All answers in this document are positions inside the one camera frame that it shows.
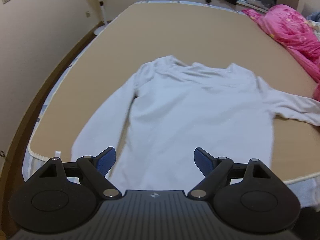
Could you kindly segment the white long-sleeve shirt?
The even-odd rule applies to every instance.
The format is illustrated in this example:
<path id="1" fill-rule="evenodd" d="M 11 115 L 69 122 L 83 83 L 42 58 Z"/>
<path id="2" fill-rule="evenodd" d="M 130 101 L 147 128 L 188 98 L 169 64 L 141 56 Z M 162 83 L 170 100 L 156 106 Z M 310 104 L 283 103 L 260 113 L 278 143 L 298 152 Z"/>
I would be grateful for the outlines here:
<path id="1" fill-rule="evenodd" d="M 319 125 L 319 102 L 271 88 L 252 71 L 230 64 L 190 66 L 173 56 L 142 65 L 92 115 L 71 158 L 125 144 L 109 175 L 120 191 L 190 191 L 203 179 L 194 150 L 237 163 L 270 166 L 276 115 Z"/>

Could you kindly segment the pink floral quilt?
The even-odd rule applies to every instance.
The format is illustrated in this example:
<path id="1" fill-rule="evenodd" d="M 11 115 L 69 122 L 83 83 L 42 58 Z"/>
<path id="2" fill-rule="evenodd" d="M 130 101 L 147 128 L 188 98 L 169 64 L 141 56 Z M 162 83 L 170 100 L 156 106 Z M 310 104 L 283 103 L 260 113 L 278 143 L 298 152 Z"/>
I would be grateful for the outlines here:
<path id="1" fill-rule="evenodd" d="M 313 98 L 318 101 L 319 39 L 306 18 L 284 4 L 275 5 L 264 15 L 253 9 L 244 9 L 242 12 L 281 44 L 317 83 Z"/>

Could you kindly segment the tan mattress bed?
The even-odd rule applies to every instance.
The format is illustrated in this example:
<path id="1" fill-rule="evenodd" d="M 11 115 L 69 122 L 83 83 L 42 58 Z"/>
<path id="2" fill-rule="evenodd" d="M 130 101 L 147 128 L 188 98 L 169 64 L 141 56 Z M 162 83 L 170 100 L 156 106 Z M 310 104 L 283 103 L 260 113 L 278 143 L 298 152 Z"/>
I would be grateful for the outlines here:
<path id="1" fill-rule="evenodd" d="M 290 53 L 248 16 L 190 2 L 139 2 L 100 33 L 63 76 L 25 154 L 28 179 L 51 157 L 71 158 L 72 146 L 96 110 L 139 68 L 173 56 L 190 66 L 237 64 L 271 88 L 312 99 L 315 82 Z M 292 185 L 303 206 L 319 201 L 319 125 L 276 115 L 268 166 Z"/>

